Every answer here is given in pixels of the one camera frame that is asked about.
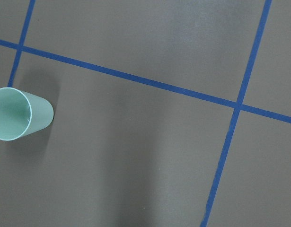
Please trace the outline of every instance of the blue tape strip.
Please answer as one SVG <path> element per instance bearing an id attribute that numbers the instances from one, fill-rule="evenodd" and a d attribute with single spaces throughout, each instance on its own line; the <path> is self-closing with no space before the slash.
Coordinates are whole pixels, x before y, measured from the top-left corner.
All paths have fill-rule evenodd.
<path id="1" fill-rule="evenodd" d="M 17 71 L 17 68 L 19 65 L 22 47 L 23 47 L 24 41 L 26 39 L 27 29 L 28 29 L 28 26 L 29 26 L 29 23 L 31 20 L 34 4 L 35 4 L 35 0 L 30 0 L 30 3 L 29 3 L 28 8 L 27 8 L 27 12 L 26 12 L 26 19 L 25 19 L 23 27 L 22 27 L 19 44 L 17 46 L 17 52 L 15 55 L 11 75 L 9 77 L 8 87 L 12 87 L 13 83 L 14 83 L 14 77 L 15 77 L 15 74 L 16 74 L 16 71 Z"/>
<path id="2" fill-rule="evenodd" d="M 45 51 L 41 51 L 41 50 L 37 50 L 31 47 L 26 47 L 24 46 L 22 48 L 22 51 L 27 52 L 27 53 L 31 53 L 31 54 L 35 54 L 41 57 L 45 57 L 45 58 L 49 58 L 49 59 L 53 59 L 56 61 L 61 61 L 64 63 L 68 63 L 71 65 L 76 65 L 82 68 L 86 68 L 89 70 L 94 70 L 97 72 L 102 72 L 111 76 L 115 76 L 115 77 L 119 77 L 119 78 L 123 78 L 123 79 L 127 79 L 127 80 L 131 80 L 131 81 L 135 81 L 138 83 L 142 83 L 142 84 L 146 84 L 152 87 L 157 87 L 157 88 L 161 88 L 163 90 L 167 90 L 167 91 L 171 91 L 171 92 L 175 92 L 175 93 L 179 93 L 185 96 L 190 96 L 190 97 L 194 97 L 194 98 L 198 98 L 198 99 L 202 99 L 205 101 L 209 101 L 212 103 L 216 103 L 216 104 L 220 104 L 220 105 L 225 105 L 228 107 L 232 107 L 234 108 L 236 106 L 236 103 L 233 101 L 229 101 L 223 98 L 218 98 L 218 97 L 214 97 L 214 96 L 210 96 L 210 95 L 206 95 L 200 92 L 196 92 L 196 91 L 191 91 L 188 89 L 184 89 L 181 87 L 176 87 L 173 85 L 169 85 L 169 84 L 165 84 L 162 82 L 158 82 L 155 80 L 151 80 L 151 79 L 147 79 L 147 78 L 143 78 L 143 77 L 138 77 L 132 74 L 128 74 L 125 72 L 120 72 L 120 71 L 116 71 L 116 70 L 112 70 L 109 68 L 105 68 L 102 66 L 98 66 L 98 65 L 94 65 L 91 63 L 87 63 L 84 61 L 79 61 L 76 59 L 72 59 L 72 58 L 68 58 L 68 57 L 64 57 L 64 56 L 60 56 L 54 53 L 49 53 L 49 52 L 45 52 Z"/>
<path id="3" fill-rule="evenodd" d="M 279 114 L 279 113 L 274 113 L 268 110 L 263 110 L 263 109 L 259 109 L 253 106 L 249 106 L 249 105 L 242 105 L 241 106 L 241 110 L 243 111 L 247 111 L 253 114 L 257 114 L 257 115 L 261 115 L 264 117 L 269 117 L 269 118 L 273 118 L 282 122 L 287 122 L 291 124 L 291 117 L 283 115 L 283 114 Z"/>
<path id="4" fill-rule="evenodd" d="M 266 24 L 266 21 L 267 21 L 267 17 L 268 17 L 268 13 L 269 13 L 269 9 L 270 9 L 271 3 L 272 3 L 271 0 L 266 0 L 265 4 L 264 4 L 263 12 L 262 12 L 261 19 L 260 19 L 260 22 L 259 22 L 259 26 L 258 26 L 258 29 L 257 29 L 257 32 L 256 32 L 256 36 L 255 36 L 255 40 L 254 40 L 254 43 L 253 43 L 253 47 L 252 47 L 252 50 L 251 50 L 251 53 L 250 53 L 250 56 L 249 56 L 249 59 L 248 59 L 247 67 L 246 67 L 246 70 L 245 70 L 245 74 L 244 74 L 244 77 L 243 77 L 243 80 L 242 80 L 242 84 L 241 84 L 241 88 L 240 88 L 240 91 L 239 91 L 239 95 L 238 95 L 238 98 L 237 98 L 237 106 L 235 107 L 235 109 L 233 111 L 233 115 L 232 115 L 231 120 L 230 120 L 229 130 L 228 130 L 228 133 L 226 135 L 225 142 L 224 142 L 224 145 L 223 145 L 223 148 L 222 148 L 222 152 L 221 152 L 221 156 L 220 156 L 220 159 L 219 159 L 219 162 L 218 162 L 218 166 L 217 166 L 217 170 L 216 170 L 216 173 L 215 173 L 215 177 L 214 177 L 214 180 L 212 182 L 212 187 L 211 187 L 211 190 L 210 190 L 210 194 L 208 196 L 208 200 L 207 200 L 207 203 L 206 203 L 205 214 L 204 214 L 203 220 L 202 220 L 202 222 L 200 224 L 200 227 L 206 227 L 207 226 L 207 223 L 208 223 L 208 220 L 209 220 L 209 216 L 210 216 L 210 213 L 212 211 L 212 206 L 213 206 L 213 203 L 214 203 L 214 200 L 215 200 L 215 197 L 216 197 L 216 193 L 217 193 L 217 189 L 218 189 L 219 182 L 220 182 L 220 179 L 221 179 L 222 171 L 224 169 L 224 165 L 225 165 L 225 162 L 226 162 L 227 154 L 228 154 L 228 151 L 229 151 L 229 148 L 230 148 L 230 144 L 231 144 L 231 141 L 232 141 L 232 138 L 233 138 L 233 135 L 234 135 L 234 131 L 235 131 L 235 128 L 236 128 L 236 125 L 237 125 L 237 122 L 238 122 L 239 113 L 240 113 L 241 106 L 242 106 L 242 103 L 243 103 L 243 100 L 244 100 L 244 97 L 245 97 L 245 94 L 246 94 L 246 90 L 247 90 L 248 83 L 249 83 L 249 80 L 250 80 L 250 75 L 251 75 L 255 60 L 256 60 L 256 55 L 258 53 L 259 45 L 260 45 L 260 42 L 261 42 L 261 38 L 262 38 L 262 35 L 263 35 L 263 31 L 264 31 L 264 27 L 265 27 L 265 24 Z"/>
<path id="5" fill-rule="evenodd" d="M 8 48 L 12 48 L 12 49 L 17 49 L 18 48 L 18 44 L 14 44 L 8 41 L 4 41 L 0 39 L 0 46 L 5 46 Z"/>

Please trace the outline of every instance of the blue grid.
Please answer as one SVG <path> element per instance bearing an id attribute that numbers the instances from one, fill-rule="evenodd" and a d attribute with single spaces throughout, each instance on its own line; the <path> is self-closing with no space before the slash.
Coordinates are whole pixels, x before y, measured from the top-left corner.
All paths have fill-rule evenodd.
<path id="1" fill-rule="evenodd" d="M 265 4 L 264 4 L 264 8 L 263 8 L 263 12 L 261 15 L 261 19 L 258 25 L 258 29 L 256 32 L 256 36 L 255 36 L 255 40 L 253 43 L 253 47 L 251 50 L 251 54 L 249 56 L 249 60 L 247 63 L 247 67 L 245 70 L 245 74 L 243 77 L 243 81 L 240 87 L 240 91 L 238 94 L 238 98 L 236 102 L 227 100 L 227 99 L 223 99 L 223 98 L 219 98 L 219 97 L 215 97 L 215 96 L 211 96 L 211 95 L 207 95 L 204 93 L 200 93 L 200 92 L 196 92 L 196 91 L 192 91 L 189 89 L 185 89 L 182 87 L 176 87 L 170 84 L 166 84 L 166 83 L 162 83 L 162 82 L 158 82 L 155 80 L 151 80 L 151 79 L 147 79 L 147 78 L 143 78 L 143 77 L 138 77 L 132 74 L 128 74 L 125 72 L 121 72 L 121 71 L 117 71 L 117 70 L 113 70 L 113 69 L 109 69 L 106 67 L 102 67 L 102 66 L 98 66 L 95 64 L 91 64 L 88 62 L 84 62 L 84 61 L 79 61 L 76 59 L 72 59 L 72 58 L 68 58 L 65 56 L 61 56 L 61 55 L 57 55 L 54 53 L 50 53 L 50 52 L 45 52 L 42 50 L 38 50 L 35 48 L 31 48 L 31 47 L 27 47 L 24 46 L 24 42 L 25 42 L 25 38 L 26 38 L 26 34 L 28 31 L 28 26 L 29 26 L 29 22 L 32 16 L 32 12 L 33 12 L 33 8 L 35 5 L 35 0 L 30 0 L 28 9 L 27 9 L 27 13 L 26 13 L 26 18 L 23 24 L 23 28 L 22 28 L 22 32 L 20 35 L 20 40 L 18 44 L 15 43 L 11 43 L 8 41 L 4 41 L 0 39 L 0 45 L 4 46 L 4 47 L 8 47 L 8 48 L 12 48 L 16 50 L 16 55 L 15 55 L 15 59 L 14 59 L 14 63 L 13 63 L 13 67 L 12 67 L 12 71 L 11 71 L 11 75 L 9 78 L 9 82 L 8 82 L 8 87 L 12 87 L 13 86 L 13 81 L 15 78 L 15 74 L 20 62 L 20 57 L 21 57 L 21 53 L 22 52 L 27 52 L 30 54 L 34 54 L 34 55 L 38 55 L 41 57 L 45 57 L 48 59 L 52 59 L 52 60 L 56 60 L 56 61 L 61 61 L 67 64 L 71 64 L 71 65 L 75 65 L 75 66 L 79 66 L 82 68 L 86 68 L 89 70 L 93 70 L 93 71 L 97 71 L 97 72 L 102 72 L 111 76 L 115 76 L 115 77 L 119 77 L 119 78 L 123 78 L 123 79 L 127 79 L 127 80 L 131 80 L 131 81 L 135 81 L 138 83 L 142 83 L 145 85 L 149 85 L 152 87 L 157 87 L 163 90 L 167 90 L 167 91 L 171 91 L 171 92 L 175 92 L 178 94 L 182 94 L 185 96 L 190 96 L 190 97 L 194 97 L 197 99 L 201 99 L 201 100 L 205 100 L 208 102 L 212 102 L 215 104 L 219 104 L 219 105 L 223 105 L 223 106 L 227 106 L 227 107 L 231 107 L 234 108 L 233 110 L 233 114 L 231 117 L 231 121 L 230 121 L 230 126 L 229 126 L 229 130 L 227 132 L 226 138 L 225 138 L 225 142 L 222 148 L 222 153 L 218 162 L 218 166 L 216 169 L 216 173 L 215 173 L 215 177 L 212 183 L 212 187 L 210 190 L 210 194 L 207 200 L 207 204 L 206 204 L 206 210 L 205 210 L 205 215 L 203 217 L 203 220 L 201 222 L 200 227 L 206 227 L 208 220 L 209 220 L 209 216 L 212 210 L 212 206 L 213 206 L 213 202 L 217 193 L 217 189 L 218 189 L 218 185 L 220 182 L 220 178 L 221 178 L 221 174 L 225 165 L 225 161 L 226 161 L 226 157 L 230 148 L 230 144 L 234 135 L 234 131 L 235 131 L 235 127 L 237 125 L 238 122 L 238 117 L 239 117 L 239 113 L 240 111 L 245 111 L 245 112 L 249 112 L 249 113 L 253 113 L 253 114 L 257 114 L 257 115 L 261 115 L 264 117 L 268 117 L 268 118 L 272 118 L 272 119 L 276 119 L 279 121 L 283 121 L 283 122 L 287 122 L 287 123 L 291 123 L 291 117 L 290 116 L 286 116 L 283 114 L 279 114 L 279 113 L 274 113 L 271 111 L 267 111 L 264 109 L 260 109 L 260 108 L 256 108 L 253 106 L 248 106 L 248 105 L 244 105 L 243 104 L 243 100 L 247 91 L 247 87 L 248 87 L 248 83 L 250 80 L 250 76 L 251 76 L 251 72 L 256 60 L 256 55 L 259 49 L 259 45 L 261 42 L 261 38 L 263 35 L 263 31 L 264 31 L 264 27 L 267 21 L 267 17 L 268 17 L 268 13 L 269 13 L 269 9 L 271 6 L 272 0 L 265 0 Z"/>

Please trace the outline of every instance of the gray tabletop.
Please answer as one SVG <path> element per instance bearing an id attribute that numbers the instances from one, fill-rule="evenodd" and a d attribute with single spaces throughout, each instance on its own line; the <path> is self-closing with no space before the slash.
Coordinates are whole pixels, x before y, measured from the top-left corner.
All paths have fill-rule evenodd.
<path id="1" fill-rule="evenodd" d="M 0 227 L 291 227 L 291 0 L 0 0 Z"/>

